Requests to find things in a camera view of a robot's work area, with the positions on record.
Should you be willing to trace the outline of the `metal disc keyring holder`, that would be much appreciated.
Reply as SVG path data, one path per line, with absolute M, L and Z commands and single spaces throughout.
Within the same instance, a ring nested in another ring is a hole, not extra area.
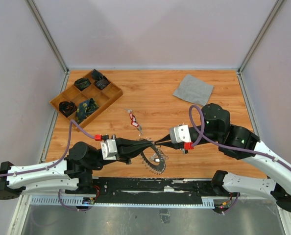
M 161 175 L 166 170 L 166 160 L 168 157 L 163 153 L 160 147 L 153 145 L 145 149 L 139 155 L 142 164 L 145 165 L 151 173 Z M 159 158 L 160 162 L 155 162 L 154 159 Z

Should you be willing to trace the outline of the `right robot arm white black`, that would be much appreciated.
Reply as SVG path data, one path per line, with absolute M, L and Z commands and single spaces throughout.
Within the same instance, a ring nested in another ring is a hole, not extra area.
M 247 194 L 272 200 L 280 208 L 291 212 L 291 164 L 270 150 L 266 144 L 247 128 L 233 125 L 230 113 L 219 105 L 210 103 L 202 108 L 197 105 L 201 125 L 178 125 L 156 141 L 184 153 L 197 145 L 212 143 L 224 155 L 242 160 L 262 171 L 267 178 L 239 176 L 218 170 L 211 180 L 211 191 L 217 196 L 228 193 Z

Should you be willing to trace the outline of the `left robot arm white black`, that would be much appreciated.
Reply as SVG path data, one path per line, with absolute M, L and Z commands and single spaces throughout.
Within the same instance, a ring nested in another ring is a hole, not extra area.
M 63 158 L 35 165 L 15 166 L 10 162 L 0 165 L 0 200 L 18 198 L 36 192 L 62 190 L 67 194 L 97 194 L 93 172 L 114 162 L 130 164 L 153 143 L 123 138 L 107 139 L 97 149 L 83 141 L 77 142 Z

